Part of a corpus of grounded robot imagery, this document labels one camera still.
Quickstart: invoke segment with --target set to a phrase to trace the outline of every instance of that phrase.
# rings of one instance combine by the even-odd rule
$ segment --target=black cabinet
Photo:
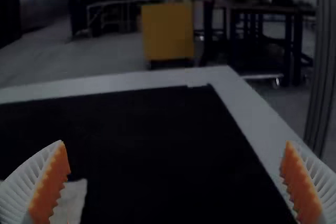
[[[21,36],[20,0],[0,0],[0,48]]]

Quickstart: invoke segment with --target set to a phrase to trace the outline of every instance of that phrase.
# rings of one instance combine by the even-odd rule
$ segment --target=concrete floor
[[[0,88],[146,69],[141,34],[70,41],[68,19],[0,50]]]
[[[142,35],[107,34],[70,40],[68,19],[26,34],[0,50],[0,88],[61,79],[146,70]],[[281,25],[265,27],[265,34],[283,36]],[[303,51],[313,56],[314,34],[304,33]],[[305,131],[310,88],[274,90],[270,83],[251,86],[280,114],[300,137]],[[323,160],[336,171],[336,141],[329,139]]]

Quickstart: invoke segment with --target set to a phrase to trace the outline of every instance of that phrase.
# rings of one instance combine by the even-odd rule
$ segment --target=caster wheel
[[[280,88],[280,79],[279,78],[276,78],[275,80],[272,80],[272,87],[274,89],[279,89]]]
[[[152,61],[147,62],[147,70],[151,71],[155,69],[155,64]]]
[[[310,86],[310,84],[311,84],[310,76],[308,76],[308,75],[303,76],[303,81],[305,82],[305,85],[306,85],[307,87]]]

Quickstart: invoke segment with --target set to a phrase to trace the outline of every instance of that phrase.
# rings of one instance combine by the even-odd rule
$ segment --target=yellow cabinet
[[[194,58],[192,3],[142,6],[142,34],[149,61]]]

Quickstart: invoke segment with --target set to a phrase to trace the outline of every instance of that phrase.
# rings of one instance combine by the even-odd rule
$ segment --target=black mat
[[[295,223],[212,87],[0,106],[0,178],[62,139],[82,223]]]

